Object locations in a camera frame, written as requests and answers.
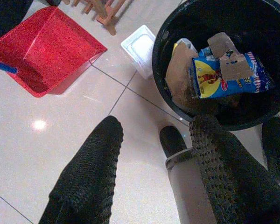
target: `blue snack wrapper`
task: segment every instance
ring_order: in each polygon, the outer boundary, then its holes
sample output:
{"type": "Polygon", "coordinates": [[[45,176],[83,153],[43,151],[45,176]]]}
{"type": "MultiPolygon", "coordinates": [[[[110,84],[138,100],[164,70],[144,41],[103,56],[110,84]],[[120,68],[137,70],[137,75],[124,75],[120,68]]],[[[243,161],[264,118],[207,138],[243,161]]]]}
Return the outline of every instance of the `blue snack wrapper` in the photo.
{"type": "Polygon", "coordinates": [[[194,79],[194,89],[199,98],[220,98],[243,92],[258,93],[274,87],[272,78],[252,52],[244,55],[253,75],[231,81],[222,79],[220,61],[212,55],[209,47],[202,49],[198,55],[198,58],[193,58],[189,74],[194,79]]]}

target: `cardboard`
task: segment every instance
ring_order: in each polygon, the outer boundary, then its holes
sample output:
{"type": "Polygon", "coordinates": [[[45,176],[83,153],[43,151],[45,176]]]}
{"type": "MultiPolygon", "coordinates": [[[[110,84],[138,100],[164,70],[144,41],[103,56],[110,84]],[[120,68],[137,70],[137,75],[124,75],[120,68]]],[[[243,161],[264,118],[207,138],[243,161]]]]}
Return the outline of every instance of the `cardboard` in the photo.
{"type": "Polygon", "coordinates": [[[245,56],[236,49],[230,37],[222,32],[208,39],[211,52],[220,60],[221,74],[225,81],[239,80],[253,75],[245,56]],[[228,57],[226,52],[233,53],[228,57]]]}
{"type": "Polygon", "coordinates": [[[192,66],[192,58],[198,54],[190,50],[183,42],[178,44],[169,63],[166,82],[172,95],[173,102],[185,112],[193,115],[218,114],[218,103],[211,99],[193,99],[194,87],[190,85],[189,67],[192,66]]]}

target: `black shoe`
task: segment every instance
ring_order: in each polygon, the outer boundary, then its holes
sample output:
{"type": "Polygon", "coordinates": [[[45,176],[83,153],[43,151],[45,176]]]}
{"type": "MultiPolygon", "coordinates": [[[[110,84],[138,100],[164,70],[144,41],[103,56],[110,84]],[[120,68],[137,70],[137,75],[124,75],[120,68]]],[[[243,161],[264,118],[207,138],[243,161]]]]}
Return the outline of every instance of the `black shoe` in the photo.
{"type": "Polygon", "coordinates": [[[262,126],[262,146],[268,171],[280,183],[280,118],[274,117],[262,126]]]}
{"type": "Polygon", "coordinates": [[[167,158],[187,148],[182,135],[174,126],[162,128],[160,131],[160,141],[167,158]]]}

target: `dustpan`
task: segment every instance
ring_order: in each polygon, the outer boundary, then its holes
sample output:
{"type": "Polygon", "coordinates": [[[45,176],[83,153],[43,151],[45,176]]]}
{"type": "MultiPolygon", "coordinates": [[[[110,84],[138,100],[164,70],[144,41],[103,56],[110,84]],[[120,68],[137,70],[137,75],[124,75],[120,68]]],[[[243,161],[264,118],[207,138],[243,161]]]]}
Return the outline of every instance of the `dustpan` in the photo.
{"type": "Polygon", "coordinates": [[[61,94],[107,50],[57,7],[46,7],[0,38],[0,61],[35,97],[61,94]]]}

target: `blue handle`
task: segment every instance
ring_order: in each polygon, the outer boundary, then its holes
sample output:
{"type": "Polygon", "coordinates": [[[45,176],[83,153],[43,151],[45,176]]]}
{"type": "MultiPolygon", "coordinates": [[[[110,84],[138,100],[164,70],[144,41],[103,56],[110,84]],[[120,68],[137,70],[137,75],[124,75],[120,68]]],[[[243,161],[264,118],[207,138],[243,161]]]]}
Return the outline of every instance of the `blue handle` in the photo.
{"type": "Polygon", "coordinates": [[[17,73],[17,69],[16,68],[13,68],[13,67],[10,67],[6,64],[3,64],[0,62],[0,69],[3,70],[3,71],[9,71],[11,73],[17,73]]]}

